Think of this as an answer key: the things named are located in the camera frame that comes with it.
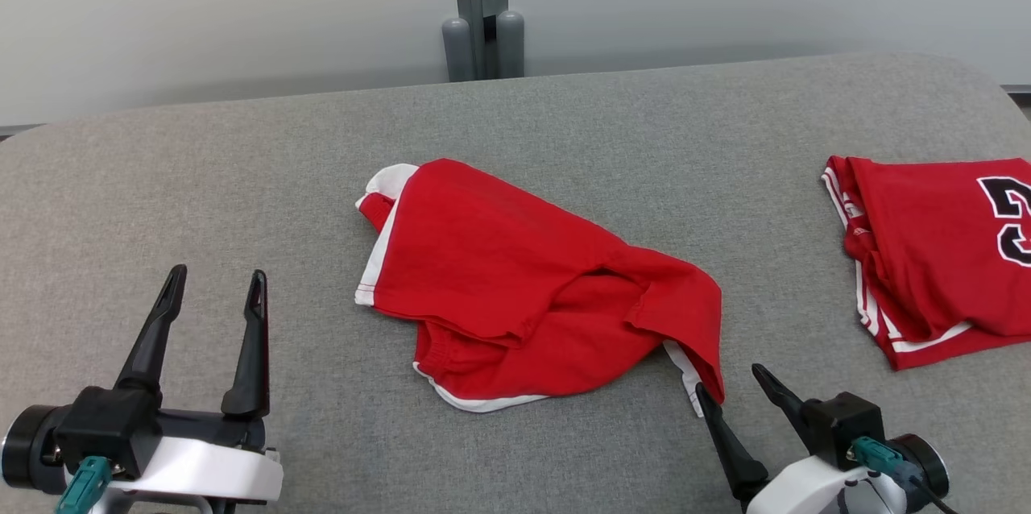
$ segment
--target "red jersey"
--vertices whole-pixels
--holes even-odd
[[[597,388],[660,344],[689,397],[723,401],[720,287],[456,161],[377,173],[358,209],[379,231],[359,305],[418,325],[413,367],[487,412]]]
[[[895,370],[1031,341],[1031,165],[827,162],[861,322]]]

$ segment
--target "gray fabric surface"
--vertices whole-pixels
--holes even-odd
[[[190,267],[165,405],[215,410],[250,273],[269,276],[269,512],[739,512],[663,353],[583,396],[473,415],[411,371],[414,328],[354,304],[353,202],[454,158],[694,262],[724,290],[726,415],[772,471],[802,445],[763,363],[884,408],[950,459],[961,511],[1022,509],[1031,346],[891,372],[856,315],[829,155],[1031,158],[1003,92],[952,60],[845,55],[141,109],[0,144],[0,423],[112,383],[171,265]],[[0,510],[54,499],[0,489]]]

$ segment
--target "jersey number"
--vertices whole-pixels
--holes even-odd
[[[1020,220],[1024,217],[1025,206],[1031,206],[1031,186],[1019,179],[993,176],[978,177],[977,181],[992,202],[995,217]],[[1004,260],[1016,262],[1021,267],[1031,267],[1031,249],[1024,249],[1024,241],[1027,238],[1021,224],[1003,224],[998,235],[999,253]]]

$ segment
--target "teal cable connector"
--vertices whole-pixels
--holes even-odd
[[[55,514],[88,514],[111,483],[107,458],[91,455],[78,465],[78,471],[58,501]]]
[[[873,438],[856,438],[852,443],[852,452],[855,459],[862,466],[880,472],[889,476],[895,483],[903,489],[912,487],[909,478],[916,476],[917,479],[924,478],[923,471],[916,464],[909,464],[902,457],[902,454],[882,444]]]

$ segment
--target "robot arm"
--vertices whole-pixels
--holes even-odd
[[[698,400],[731,492],[745,514],[909,514],[931,503],[908,475],[893,480],[856,448],[884,448],[936,495],[949,493],[949,476],[937,452],[913,435],[886,440],[880,408],[853,393],[803,402],[766,368],[752,366],[766,397],[795,429],[809,457],[785,468],[772,480],[723,418],[704,386]]]
[[[33,405],[0,448],[4,481],[62,494],[59,512],[113,514],[135,502],[186,504],[229,514],[236,504],[279,499],[282,467],[265,447],[269,413],[268,289],[255,271],[233,386],[221,412],[163,410],[161,369],[187,268],[159,294],[111,389],[88,386],[74,403]]]

